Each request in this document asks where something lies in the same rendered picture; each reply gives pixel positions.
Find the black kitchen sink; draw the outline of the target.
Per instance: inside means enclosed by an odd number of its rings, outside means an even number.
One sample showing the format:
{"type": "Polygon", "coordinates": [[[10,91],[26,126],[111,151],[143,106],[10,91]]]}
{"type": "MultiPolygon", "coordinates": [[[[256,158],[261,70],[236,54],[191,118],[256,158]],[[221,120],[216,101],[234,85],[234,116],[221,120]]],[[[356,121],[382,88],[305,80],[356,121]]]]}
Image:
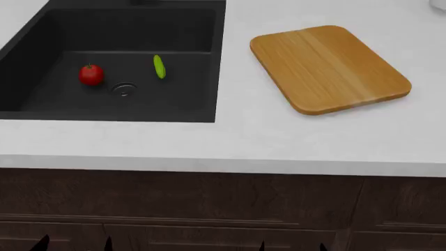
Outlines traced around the black kitchen sink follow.
{"type": "Polygon", "coordinates": [[[213,123],[225,9],[225,0],[49,0],[0,48],[0,119],[213,123]],[[79,81],[87,64],[104,70],[101,85],[79,81]],[[120,82],[137,91],[110,93],[120,82]]]}

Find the metal sink drain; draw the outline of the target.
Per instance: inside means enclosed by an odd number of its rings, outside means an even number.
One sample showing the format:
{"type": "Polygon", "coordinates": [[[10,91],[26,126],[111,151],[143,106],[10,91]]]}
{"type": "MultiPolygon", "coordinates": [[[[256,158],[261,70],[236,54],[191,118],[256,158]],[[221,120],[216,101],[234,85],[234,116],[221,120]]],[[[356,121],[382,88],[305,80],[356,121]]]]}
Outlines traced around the metal sink drain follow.
{"type": "Polygon", "coordinates": [[[120,82],[110,88],[110,93],[115,96],[131,96],[137,91],[137,85],[133,82],[120,82]]]}

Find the wooden cutting board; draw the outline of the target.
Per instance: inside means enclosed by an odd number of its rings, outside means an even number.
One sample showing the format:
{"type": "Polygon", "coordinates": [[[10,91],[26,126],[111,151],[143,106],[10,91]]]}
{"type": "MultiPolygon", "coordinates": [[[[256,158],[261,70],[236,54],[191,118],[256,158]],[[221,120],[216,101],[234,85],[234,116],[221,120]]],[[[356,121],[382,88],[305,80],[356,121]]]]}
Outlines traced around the wooden cutting board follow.
{"type": "Polygon", "coordinates": [[[335,25],[261,35],[249,47],[289,104],[319,115],[407,96],[411,83],[335,25]]]}

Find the green cucumber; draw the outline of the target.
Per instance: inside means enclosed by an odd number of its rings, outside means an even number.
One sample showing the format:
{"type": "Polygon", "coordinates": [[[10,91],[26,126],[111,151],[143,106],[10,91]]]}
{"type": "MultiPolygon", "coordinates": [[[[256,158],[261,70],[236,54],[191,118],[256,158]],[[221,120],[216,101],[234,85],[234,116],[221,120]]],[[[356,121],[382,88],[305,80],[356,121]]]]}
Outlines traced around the green cucumber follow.
{"type": "Polygon", "coordinates": [[[153,65],[156,72],[156,75],[159,79],[164,79],[166,77],[166,68],[163,64],[163,61],[159,55],[153,56],[153,65]]]}

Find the red tomato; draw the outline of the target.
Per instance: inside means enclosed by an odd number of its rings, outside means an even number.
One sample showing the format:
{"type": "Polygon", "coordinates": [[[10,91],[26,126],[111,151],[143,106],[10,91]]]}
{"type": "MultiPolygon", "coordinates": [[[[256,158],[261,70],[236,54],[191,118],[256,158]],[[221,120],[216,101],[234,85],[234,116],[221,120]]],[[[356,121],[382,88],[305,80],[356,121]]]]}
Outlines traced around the red tomato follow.
{"type": "Polygon", "coordinates": [[[79,81],[88,86],[98,86],[104,81],[104,70],[95,64],[87,64],[79,71],[79,81]]]}

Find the dark brown wooden cabinet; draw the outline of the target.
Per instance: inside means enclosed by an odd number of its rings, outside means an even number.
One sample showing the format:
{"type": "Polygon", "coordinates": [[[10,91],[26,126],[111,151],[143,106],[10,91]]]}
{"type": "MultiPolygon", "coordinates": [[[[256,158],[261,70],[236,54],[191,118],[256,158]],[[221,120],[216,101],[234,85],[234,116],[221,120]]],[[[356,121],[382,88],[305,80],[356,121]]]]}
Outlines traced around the dark brown wooden cabinet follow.
{"type": "Polygon", "coordinates": [[[0,169],[0,251],[446,251],[446,178],[0,169]]]}

